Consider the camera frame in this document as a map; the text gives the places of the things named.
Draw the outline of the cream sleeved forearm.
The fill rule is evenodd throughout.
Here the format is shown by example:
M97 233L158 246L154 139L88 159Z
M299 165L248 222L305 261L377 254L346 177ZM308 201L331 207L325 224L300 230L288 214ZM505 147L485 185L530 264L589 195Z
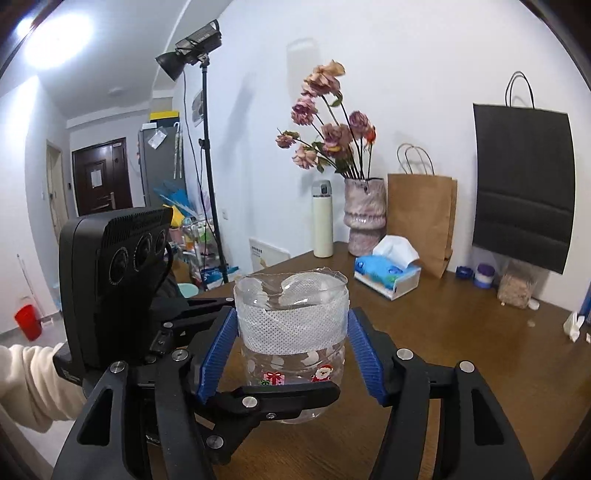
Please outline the cream sleeved forearm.
M58 376L54 347L1 347L1 426L44 433L55 421L75 420L86 403L80 386Z

